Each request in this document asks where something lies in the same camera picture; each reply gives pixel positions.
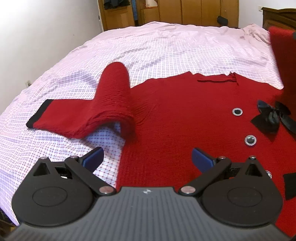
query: wooden wardrobe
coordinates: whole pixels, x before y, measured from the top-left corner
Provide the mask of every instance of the wooden wardrobe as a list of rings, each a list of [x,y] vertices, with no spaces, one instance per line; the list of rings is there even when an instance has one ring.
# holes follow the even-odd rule
[[[222,16],[229,27],[238,27],[238,0],[158,0],[153,8],[146,8],[145,0],[136,0],[136,4],[140,25],[160,21],[219,27],[217,17]]]
[[[156,0],[157,7],[147,7],[146,0],[136,0],[138,24],[152,21],[217,26],[217,17],[228,19],[229,27],[238,27],[239,0]],[[104,10],[98,0],[104,30],[135,26],[132,6]]]

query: wooden headboard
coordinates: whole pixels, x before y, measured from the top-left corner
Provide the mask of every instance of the wooden headboard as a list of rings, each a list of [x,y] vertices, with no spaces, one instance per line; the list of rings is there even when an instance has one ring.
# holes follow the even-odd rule
[[[272,9],[263,7],[263,28],[268,30],[270,26],[296,30],[296,9]]]

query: screw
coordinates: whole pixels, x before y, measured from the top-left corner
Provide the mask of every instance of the screw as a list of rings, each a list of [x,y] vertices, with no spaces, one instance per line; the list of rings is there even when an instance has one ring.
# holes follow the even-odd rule
[[[192,186],[184,186],[181,188],[181,192],[185,194],[191,194],[191,193],[194,193],[195,191],[196,191],[195,188]]]
[[[114,188],[111,186],[103,186],[100,187],[99,191],[103,194],[110,194],[114,191]]]
[[[143,193],[145,193],[145,194],[150,194],[150,193],[152,193],[152,191],[149,190],[149,189],[145,189],[145,190],[143,191]]]

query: black ribbon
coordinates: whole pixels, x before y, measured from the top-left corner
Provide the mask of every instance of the black ribbon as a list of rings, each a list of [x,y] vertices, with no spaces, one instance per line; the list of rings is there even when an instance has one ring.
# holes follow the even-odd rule
[[[296,121],[289,117],[291,114],[287,106],[276,101],[276,107],[272,107],[262,100],[258,100],[257,107],[260,114],[255,116],[251,122],[263,133],[276,133],[279,123],[292,133],[296,134]]]

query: door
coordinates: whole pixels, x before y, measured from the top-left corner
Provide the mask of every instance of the door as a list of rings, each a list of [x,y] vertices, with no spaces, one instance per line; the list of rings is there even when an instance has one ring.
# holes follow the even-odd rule
[[[104,0],[98,0],[104,31],[135,26],[131,2],[129,6],[104,9]]]
[[[182,24],[181,0],[158,0],[161,22]]]
[[[183,24],[202,26],[201,0],[181,0]]]
[[[201,0],[201,7],[202,25],[220,27],[217,22],[217,17],[221,14],[220,0]]]
[[[239,25],[239,1],[221,0],[221,16],[228,19],[228,26],[237,28]]]

